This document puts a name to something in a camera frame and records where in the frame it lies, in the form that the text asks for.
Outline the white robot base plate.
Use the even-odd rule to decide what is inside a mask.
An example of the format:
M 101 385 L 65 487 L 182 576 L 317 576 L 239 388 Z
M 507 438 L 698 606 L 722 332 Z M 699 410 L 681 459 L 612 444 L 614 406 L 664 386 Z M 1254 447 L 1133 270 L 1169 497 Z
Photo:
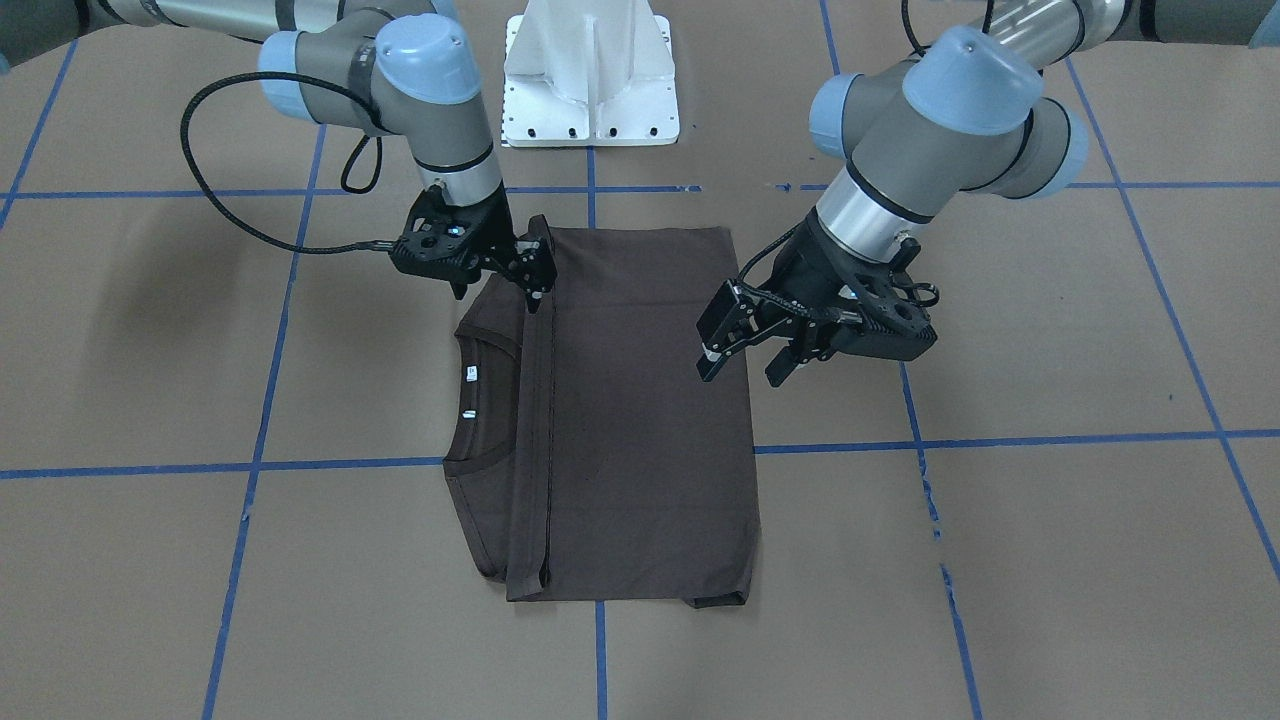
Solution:
M 678 141 L 671 24 L 649 1 L 530 1 L 504 38 L 503 145 Z

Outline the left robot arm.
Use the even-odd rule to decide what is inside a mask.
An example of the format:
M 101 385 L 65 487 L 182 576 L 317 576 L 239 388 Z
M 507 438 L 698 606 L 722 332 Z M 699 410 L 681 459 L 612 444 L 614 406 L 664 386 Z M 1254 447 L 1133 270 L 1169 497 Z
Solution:
M 910 361 L 937 340 L 940 291 L 908 266 L 918 234 L 957 193 L 1042 199 L 1089 154 L 1084 123 L 1044 96 L 1046 67 L 1107 41 L 1277 45 L 1275 1 L 1007 1 L 878 74 L 840 74 L 812 104 L 814 145 L 842 165 L 815 206 L 774 241 L 769 278 L 726 281 L 698 320 L 698 373 L 746 347 L 786 346 L 781 386 L 836 354 Z

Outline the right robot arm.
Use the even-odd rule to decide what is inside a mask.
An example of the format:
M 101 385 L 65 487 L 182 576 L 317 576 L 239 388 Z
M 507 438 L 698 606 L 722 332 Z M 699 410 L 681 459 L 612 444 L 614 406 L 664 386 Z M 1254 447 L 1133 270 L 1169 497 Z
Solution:
M 207 29 L 259 46 L 257 68 L 201 88 L 179 142 L 202 195 L 244 233 L 301 252 L 234 215 L 212 192 L 189 141 L 198 106 L 257 85 L 283 115 L 358 129 L 362 143 L 406 141 L 422 182 L 396 240 L 330 247 L 384 252 L 407 275 L 449 283 L 462 299 L 484 272 L 516 284 L 530 313 L 557 277 L 547 223 L 520 238 L 486 122 L 483 78 L 451 1 L 5 1 L 3 69 L 116 26 Z

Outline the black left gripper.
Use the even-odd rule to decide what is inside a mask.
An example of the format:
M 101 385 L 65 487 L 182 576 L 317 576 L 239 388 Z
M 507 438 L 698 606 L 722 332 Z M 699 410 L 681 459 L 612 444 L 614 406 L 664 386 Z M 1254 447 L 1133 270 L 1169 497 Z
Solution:
M 810 213 L 717 288 L 696 322 L 701 356 L 696 369 L 713 382 L 731 357 L 771 338 L 786 341 L 765 366 L 780 388 L 800 366 L 829 357 L 842 320 L 856 322 Z

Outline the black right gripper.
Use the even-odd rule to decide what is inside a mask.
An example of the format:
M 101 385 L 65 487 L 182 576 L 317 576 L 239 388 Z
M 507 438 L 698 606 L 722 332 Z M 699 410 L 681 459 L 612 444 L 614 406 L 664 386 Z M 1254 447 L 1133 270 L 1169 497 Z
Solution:
M 557 279 L 552 231 L 547 219 L 544 215 L 535 215 L 529 222 L 527 232 L 516 234 L 504 190 L 495 191 L 472 209 L 479 211 L 477 223 L 471 227 L 467 237 L 474 264 L 463 282 L 452 283 L 454 299 L 462 301 L 470 284 L 479 282 L 481 273 L 489 270 L 518 286 L 525 293 L 527 311 L 536 314 Z

